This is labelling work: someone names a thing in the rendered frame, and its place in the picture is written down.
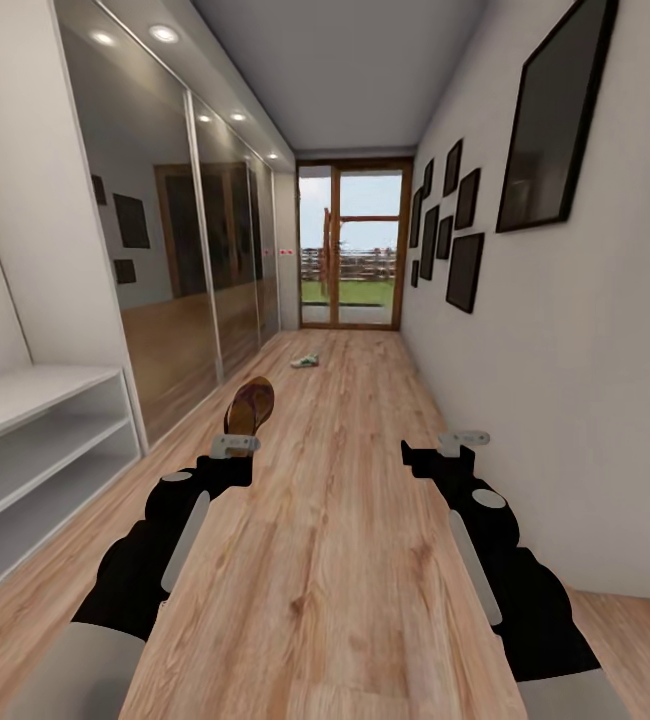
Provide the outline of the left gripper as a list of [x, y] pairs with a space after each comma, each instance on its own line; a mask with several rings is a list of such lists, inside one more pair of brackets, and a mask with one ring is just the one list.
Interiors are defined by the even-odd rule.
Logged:
[[214, 468], [222, 480], [221, 493], [231, 486], [249, 487], [252, 484], [252, 457], [230, 457], [230, 459], [210, 459], [209, 455], [197, 458], [196, 467]]

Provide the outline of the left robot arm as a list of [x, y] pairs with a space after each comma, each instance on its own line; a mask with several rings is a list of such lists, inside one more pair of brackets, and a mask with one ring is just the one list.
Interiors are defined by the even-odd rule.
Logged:
[[118, 720], [134, 673], [210, 501], [252, 484], [251, 435], [215, 434], [210, 453], [159, 480], [145, 519], [105, 554], [96, 584], [4, 720]]

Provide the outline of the sandal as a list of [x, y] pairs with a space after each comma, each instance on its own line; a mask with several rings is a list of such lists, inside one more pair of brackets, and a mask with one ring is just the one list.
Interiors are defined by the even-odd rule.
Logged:
[[[224, 433], [227, 435], [251, 435], [255, 437], [259, 426], [271, 416], [274, 408], [274, 389], [266, 377], [254, 377], [242, 385], [228, 414], [224, 417]], [[253, 457], [254, 451], [230, 451], [231, 457]]]

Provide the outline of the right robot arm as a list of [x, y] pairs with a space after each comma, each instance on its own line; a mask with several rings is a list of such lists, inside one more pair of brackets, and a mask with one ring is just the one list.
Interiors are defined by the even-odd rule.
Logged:
[[556, 574], [517, 547], [519, 526], [508, 501], [476, 479], [475, 453], [486, 430], [449, 430], [442, 447], [401, 442], [413, 476], [434, 479], [450, 508], [452, 537], [484, 613], [501, 635], [528, 720], [635, 720], [573, 618]]

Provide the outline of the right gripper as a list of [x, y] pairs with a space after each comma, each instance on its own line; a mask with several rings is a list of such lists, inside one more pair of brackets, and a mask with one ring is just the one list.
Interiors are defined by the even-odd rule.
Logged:
[[455, 470], [473, 474], [475, 453], [465, 446], [460, 448], [460, 457], [442, 457], [437, 449], [412, 449], [406, 441], [401, 442], [404, 465], [412, 465], [413, 476], [434, 479], [441, 491], [443, 478]]

